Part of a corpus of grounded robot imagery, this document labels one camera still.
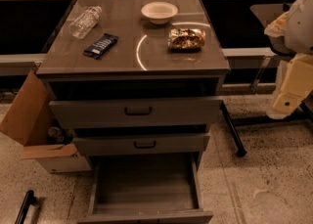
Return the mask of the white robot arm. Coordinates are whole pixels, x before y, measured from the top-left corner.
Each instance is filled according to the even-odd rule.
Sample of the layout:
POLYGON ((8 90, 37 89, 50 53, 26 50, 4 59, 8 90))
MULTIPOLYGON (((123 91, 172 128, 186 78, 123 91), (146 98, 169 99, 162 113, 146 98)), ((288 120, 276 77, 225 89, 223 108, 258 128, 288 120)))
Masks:
POLYGON ((296 0, 285 15, 285 46, 295 52, 273 93, 267 115, 291 115, 313 91, 313 0, 296 0))

